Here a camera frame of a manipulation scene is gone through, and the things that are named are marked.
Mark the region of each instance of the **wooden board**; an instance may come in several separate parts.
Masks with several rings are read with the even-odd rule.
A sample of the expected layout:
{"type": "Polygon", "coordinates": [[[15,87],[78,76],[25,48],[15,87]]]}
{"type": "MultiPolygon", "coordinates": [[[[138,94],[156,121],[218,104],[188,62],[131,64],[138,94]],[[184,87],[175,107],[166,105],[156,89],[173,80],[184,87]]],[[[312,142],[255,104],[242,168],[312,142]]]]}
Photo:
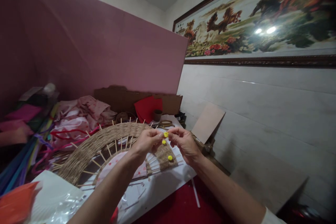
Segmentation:
{"type": "Polygon", "coordinates": [[[224,115],[225,112],[218,106],[208,103],[191,132],[205,144],[224,115]]]}

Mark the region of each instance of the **wall tile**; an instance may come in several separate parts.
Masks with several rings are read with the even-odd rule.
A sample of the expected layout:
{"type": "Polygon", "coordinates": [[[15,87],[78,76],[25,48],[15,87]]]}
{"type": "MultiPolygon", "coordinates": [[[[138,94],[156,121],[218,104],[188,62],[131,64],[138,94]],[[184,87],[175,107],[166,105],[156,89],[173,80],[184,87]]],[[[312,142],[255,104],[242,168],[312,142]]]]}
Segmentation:
{"type": "Polygon", "coordinates": [[[336,95],[213,77],[205,100],[336,153],[336,95]]]}
{"type": "MultiPolygon", "coordinates": [[[[200,116],[207,101],[189,93],[183,94],[183,111],[193,125],[200,116]]],[[[305,193],[314,200],[323,202],[330,209],[334,202],[329,198],[336,181],[336,155],[309,145],[281,131],[267,127],[244,116],[225,110],[226,114],[215,135],[214,157],[230,172],[234,170],[244,153],[253,150],[268,151],[272,155],[302,170],[312,179],[308,181],[305,193]]]]}
{"type": "Polygon", "coordinates": [[[336,94],[336,69],[184,65],[184,70],[206,76],[336,94]]]}

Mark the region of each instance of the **floral cloth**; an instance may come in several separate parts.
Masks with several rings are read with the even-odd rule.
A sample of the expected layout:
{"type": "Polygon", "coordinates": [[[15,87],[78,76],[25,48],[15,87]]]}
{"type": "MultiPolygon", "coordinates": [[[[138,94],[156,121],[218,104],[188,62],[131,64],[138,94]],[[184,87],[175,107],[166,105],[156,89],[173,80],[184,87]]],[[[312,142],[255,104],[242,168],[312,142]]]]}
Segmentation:
{"type": "MultiPolygon", "coordinates": [[[[125,152],[121,152],[118,155],[116,155],[115,157],[113,157],[108,164],[102,169],[102,171],[100,172],[98,179],[97,179],[97,183],[96,183],[96,187],[99,186],[99,184],[103,181],[103,179],[108,175],[108,173],[113,169],[113,167],[116,165],[116,163],[118,163],[118,161],[120,159],[122,159],[125,155],[126,155],[127,151],[125,152]]],[[[137,179],[140,177],[146,177],[147,176],[147,166],[146,166],[146,161],[144,161],[136,170],[136,172],[133,175],[132,179],[137,179]]]]}
{"type": "Polygon", "coordinates": [[[92,96],[83,96],[78,100],[61,101],[55,117],[55,128],[51,132],[57,132],[53,137],[53,146],[60,147],[71,140],[81,140],[99,124],[112,124],[116,112],[110,110],[110,106],[96,100],[92,96]]]}

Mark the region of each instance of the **cardboard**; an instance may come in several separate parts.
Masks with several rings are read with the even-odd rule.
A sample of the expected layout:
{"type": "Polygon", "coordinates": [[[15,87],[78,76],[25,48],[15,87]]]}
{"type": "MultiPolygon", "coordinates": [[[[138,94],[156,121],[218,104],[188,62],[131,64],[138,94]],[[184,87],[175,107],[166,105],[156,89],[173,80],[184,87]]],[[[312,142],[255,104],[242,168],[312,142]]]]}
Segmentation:
{"type": "Polygon", "coordinates": [[[128,91],[123,86],[95,89],[93,96],[110,105],[111,110],[114,112],[131,112],[134,115],[136,115],[134,103],[149,96],[154,96],[155,99],[162,98],[162,114],[178,114],[183,98],[183,96],[175,94],[153,94],[150,92],[128,91]]]}
{"type": "Polygon", "coordinates": [[[205,144],[224,115],[225,112],[218,106],[208,103],[191,132],[205,144]]]}

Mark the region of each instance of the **orange plastic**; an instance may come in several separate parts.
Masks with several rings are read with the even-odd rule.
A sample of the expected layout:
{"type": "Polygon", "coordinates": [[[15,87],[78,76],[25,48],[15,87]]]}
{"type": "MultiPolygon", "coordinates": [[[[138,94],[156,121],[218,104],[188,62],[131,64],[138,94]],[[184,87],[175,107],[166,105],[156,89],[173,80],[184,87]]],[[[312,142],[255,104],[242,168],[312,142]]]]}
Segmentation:
{"type": "Polygon", "coordinates": [[[15,188],[0,198],[0,220],[2,224],[19,224],[30,215],[39,182],[15,188]]]}

